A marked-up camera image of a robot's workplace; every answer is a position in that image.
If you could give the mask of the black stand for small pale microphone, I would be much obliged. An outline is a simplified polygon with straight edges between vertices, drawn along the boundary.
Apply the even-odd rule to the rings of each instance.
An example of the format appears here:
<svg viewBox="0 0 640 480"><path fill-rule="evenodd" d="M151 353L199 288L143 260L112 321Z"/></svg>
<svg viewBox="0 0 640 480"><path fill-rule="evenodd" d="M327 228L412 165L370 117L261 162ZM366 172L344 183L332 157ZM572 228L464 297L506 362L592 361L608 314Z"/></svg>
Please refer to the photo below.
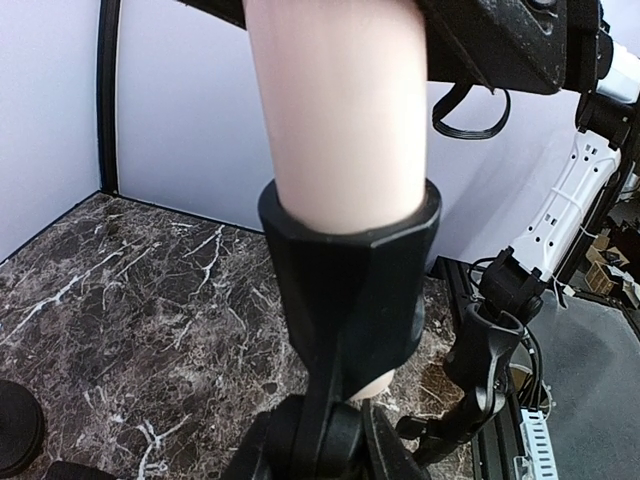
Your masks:
<svg viewBox="0 0 640 480"><path fill-rule="evenodd" d="M309 374L304 394L258 415L226 470L229 479L424 479L458 445L447 414L391 423L349 401L403 365L423 326L424 264L440 217L432 183L409 218L353 235L312 231L269 184L259 199L290 343Z"/></svg>

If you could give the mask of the small pale pink microphone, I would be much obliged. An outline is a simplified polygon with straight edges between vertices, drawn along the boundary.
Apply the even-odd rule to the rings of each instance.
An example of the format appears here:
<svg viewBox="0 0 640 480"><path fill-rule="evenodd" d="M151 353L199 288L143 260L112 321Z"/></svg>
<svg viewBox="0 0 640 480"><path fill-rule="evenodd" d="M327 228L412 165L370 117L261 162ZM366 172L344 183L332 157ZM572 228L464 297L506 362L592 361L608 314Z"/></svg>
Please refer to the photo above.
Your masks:
<svg viewBox="0 0 640 480"><path fill-rule="evenodd" d="M427 91L265 95L278 198L308 229L353 235L399 223L425 199ZM384 389L390 370L357 392Z"/></svg>

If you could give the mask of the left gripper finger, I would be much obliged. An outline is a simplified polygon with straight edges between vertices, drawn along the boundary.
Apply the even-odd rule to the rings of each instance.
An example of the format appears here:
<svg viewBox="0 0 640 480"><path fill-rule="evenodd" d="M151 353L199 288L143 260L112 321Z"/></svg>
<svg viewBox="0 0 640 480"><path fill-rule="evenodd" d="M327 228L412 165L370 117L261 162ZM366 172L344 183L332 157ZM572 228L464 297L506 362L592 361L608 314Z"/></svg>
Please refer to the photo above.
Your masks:
<svg viewBox="0 0 640 480"><path fill-rule="evenodd" d="M425 81L543 95L600 77L596 1L199 1L246 30L265 95L417 95Z"/></svg>

